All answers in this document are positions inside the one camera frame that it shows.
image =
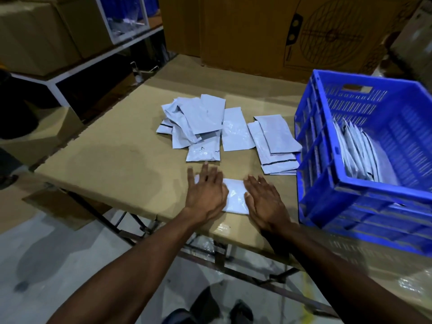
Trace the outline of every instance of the cardboard tabletop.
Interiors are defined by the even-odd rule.
[[[301,83],[216,70],[199,58],[177,56],[153,78],[96,120],[35,173],[83,196],[150,219],[169,221],[185,203],[186,149],[172,149],[171,136],[157,134],[164,119],[162,104],[176,97],[210,94],[226,99],[226,108],[241,107],[246,122],[253,116],[281,114],[293,130],[293,117],[305,89]],[[256,149],[224,152],[213,162],[224,177],[262,174]],[[292,220],[297,221],[295,176],[266,175],[278,189]],[[432,309],[432,259],[380,245],[307,229],[333,252],[358,265],[386,289],[409,302]],[[247,216],[223,213],[200,233],[274,258],[273,251]]]

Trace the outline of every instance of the hand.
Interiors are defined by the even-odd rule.
[[[249,216],[261,230],[277,233],[291,223],[288,211],[273,184],[268,184],[262,176],[257,181],[251,175],[244,183],[248,191],[245,193],[245,201]]]
[[[185,211],[202,225],[215,218],[226,205],[228,188],[222,182],[223,173],[208,163],[201,168],[200,179],[195,184],[192,168],[187,169],[187,196]]]

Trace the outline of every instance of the forearm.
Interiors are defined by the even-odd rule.
[[[296,224],[278,231],[344,323],[430,323],[339,256],[309,238]]]
[[[48,324],[135,323],[197,226],[186,212],[95,274]]]

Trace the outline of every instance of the fan illustration on box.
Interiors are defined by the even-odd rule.
[[[284,66],[302,67],[292,59],[293,51],[298,53],[298,49],[315,68],[348,62],[367,35],[367,11],[368,6],[360,0],[330,0],[306,17],[301,15],[306,11],[302,11],[300,1],[286,39]]]

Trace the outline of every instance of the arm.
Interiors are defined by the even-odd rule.
[[[186,206],[164,227],[111,262],[80,287],[48,324],[135,323],[192,233],[224,208],[228,190],[217,167],[187,170]]]
[[[249,176],[245,186],[252,221],[264,237],[284,240],[283,247],[300,262],[344,323],[431,323],[412,306],[309,238],[299,225],[291,223],[276,188],[263,177],[257,181]],[[272,247],[284,249],[281,245]]]

